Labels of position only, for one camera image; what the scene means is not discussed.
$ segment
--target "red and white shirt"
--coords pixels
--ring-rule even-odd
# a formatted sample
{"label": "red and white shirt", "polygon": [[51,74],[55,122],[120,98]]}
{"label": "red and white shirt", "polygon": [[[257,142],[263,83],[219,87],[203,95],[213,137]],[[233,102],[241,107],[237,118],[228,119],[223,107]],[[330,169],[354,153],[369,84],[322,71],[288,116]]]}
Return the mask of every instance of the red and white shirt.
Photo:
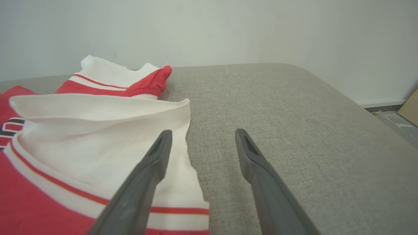
{"label": "red and white shirt", "polygon": [[88,56],[82,68],[58,95],[0,95],[0,234],[85,234],[165,129],[173,144],[146,234],[209,234],[187,154],[189,100],[157,100],[171,67],[131,71]]}

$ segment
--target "gray fabric surface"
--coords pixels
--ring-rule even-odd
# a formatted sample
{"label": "gray fabric surface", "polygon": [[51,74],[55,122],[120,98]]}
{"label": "gray fabric surface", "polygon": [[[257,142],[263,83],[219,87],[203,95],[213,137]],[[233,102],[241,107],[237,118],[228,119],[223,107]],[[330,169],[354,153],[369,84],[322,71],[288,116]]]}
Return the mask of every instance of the gray fabric surface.
{"label": "gray fabric surface", "polygon": [[[68,77],[3,82],[0,91],[20,84],[52,93]],[[185,98],[211,234],[261,233],[236,128],[247,130],[322,234],[418,233],[418,150],[310,72],[288,64],[173,68],[161,99]]]}

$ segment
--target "cardboard box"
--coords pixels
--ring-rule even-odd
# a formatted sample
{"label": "cardboard box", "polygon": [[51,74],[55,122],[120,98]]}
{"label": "cardboard box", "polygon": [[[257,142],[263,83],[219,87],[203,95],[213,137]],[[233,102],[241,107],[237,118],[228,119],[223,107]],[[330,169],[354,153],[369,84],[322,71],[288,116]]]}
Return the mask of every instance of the cardboard box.
{"label": "cardboard box", "polygon": [[418,89],[400,108],[398,114],[418,126]]}

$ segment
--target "red stripe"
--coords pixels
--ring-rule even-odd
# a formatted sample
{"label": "red stripe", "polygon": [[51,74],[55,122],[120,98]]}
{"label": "red stripe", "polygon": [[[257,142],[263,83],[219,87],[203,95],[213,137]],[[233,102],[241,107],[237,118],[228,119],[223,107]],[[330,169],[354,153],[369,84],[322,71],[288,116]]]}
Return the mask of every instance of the red stripe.
{"label": "red stripe", "polygon": [[55,92],[55,94],[82,93],[90,95],[115,95],[123,97],[131,97],[140,94],[151,94],[160,97],[161,93],[166,89],[166,80],[170,74],[171,67],[169,65],[164,66],[163,68],[150,73],[145,78],[142,78],[123,91],[98,89],[67,80]]}
{"label": "red stripe", "polygon": [[93,82],[93,83],[96,83],[96,84],[99,84],[99,85],[102,85],[102,86],[105,86],[105,87],[115,87],[115,88],[127,89],[127,87],[118,87],[118,86],[107,85],[107,84],[103,84],[103,83],[100,83],[100,82],[96,82],[96,81],[93,81],[93,80],[91,80],[89,78],[86,78],[86,77],[84,77],[83,75],[80,75],[80,74],[74,74],[73,76],[81,77],[81,78],[83,78],[83,79],[85,79],[85,80],[87,80],[89,82]]}
{"label": "red stripe", "polygon": [[12,140],[12,136],[0,136],[0,148],[4,148],[4,146],[6,146],[10,142],[10,140]]}
{"label": "red stripe", "polygon": [[183,207],[151,207],[151,213],[209,215],[209,209]]}
{"label": "red stripe", "polygon": [[20,155],[16,150],[15,147],[13,146],[13,142],[10,143],[10,146],[12,148],[13,153],[27,166],[29,167],[33,172],[37,173],[38,175],[42,176],[43,178],[46,178],[47,180],[51,181],[52,183],[74,193],[77,194],[79,196],[82,196],[84,198],[90,199],[94,202],[103,204],[103,205],[107,205],[109,203],[109,200],[95,196],[93,194],[81,191],[79,189],[74,188],[73,186],[70,186],[60,180],[57,180],[56,178],[51,177],[50,175],[47,175],[46,173],[38,170],[37,168],[35,168],[34,166],[32,166],[22,155]]}
{"label": "red stripe", "polygon": [[209,230],[159,230],[147,228],[145,235],[210,235]]}
{"label": "red stripe", "polygon": [[5,131],[20,131],[23,129],[23,125],[17,125],[14,123],[4,123],[3,130]]}

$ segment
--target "red fabric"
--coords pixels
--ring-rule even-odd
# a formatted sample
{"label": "red fabric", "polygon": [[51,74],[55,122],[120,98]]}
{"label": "red fabric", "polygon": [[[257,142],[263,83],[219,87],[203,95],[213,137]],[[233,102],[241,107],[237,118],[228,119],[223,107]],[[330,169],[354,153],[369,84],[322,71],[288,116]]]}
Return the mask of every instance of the red fabric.
{"label": "red fabric", "polygon": [[209,209],[184,207],[151,207],[152,213],[209,215]]}
{"label": "red fabric", "polygon": [[30,183],[3,151],[0,179],[2,235],[80,235],[86,234],[94,223],[94,219],[63,207]]}
{"label": "red fabric", "polygon": [[134,83],[124,91],[105,90],[89,87],[74,81],[65,81],[62,86],[56,91],[56,94],[63,93],[83,93],[91,95],[115,95],[132,97],[134,95],[151,94],[160,97],[161,93],[166,89],[166,80],[171,74],[171,67],[164,66],[150,73],[145,78]]}
{"label": "red fabric", "polygon": [[209,230],[186,231],[186,230],[158,230],[147,228],[145,235],[210,235]]}
{"label": "red fabric", "polygon": [[[165,66],[133,84],[125,91],[96,89],[73,81],[66,81],[56,93],[85,93],[92,95],[117,95],[125,97],[140,94],[160,96],[166,88],[166,80],[170,73],[171,67]],[[11,108],[9,99],[16,95],[37,94],[21,86],[16,86],[0,95],[0,125],[4,124],[2,129],[6,129],[6,131],[11,130],[8,132],[10,136],[6,136],[4,138],[0,137],[0,146],[7,145],[14,132],[19,131],[22,128],[21,125],[17,125],[16,123],[24,122],[22,119],[13,119],[19,118],[19,115],[17,115],[17,113]],[[109,200],[107,199],[103,199],[76,189],[65,182],[61,182],[38,170],[14,149],[12,143],[11,149],[20,161],[29,167],[30,170],[41,175],[47,180],[89,200],[101,204],[108,203]],[[151,212],[193,215],[209,214],[209,210],[201,208],[152,207]],[[94,219],[65,208],[43,193],[38,187],[34,186],[13,167],[3,150],[0,150],[0,234],[82,235],[88,232],[93,223]],[[147,229],[145,234],[209,235],[209,231],[169,231]]]}
{"label": "red fabric", "polygon": [[20,131],[23,129],[23,125],[17,125],[13,123],[5,123],[3,124],[3,130],[5,131]]}

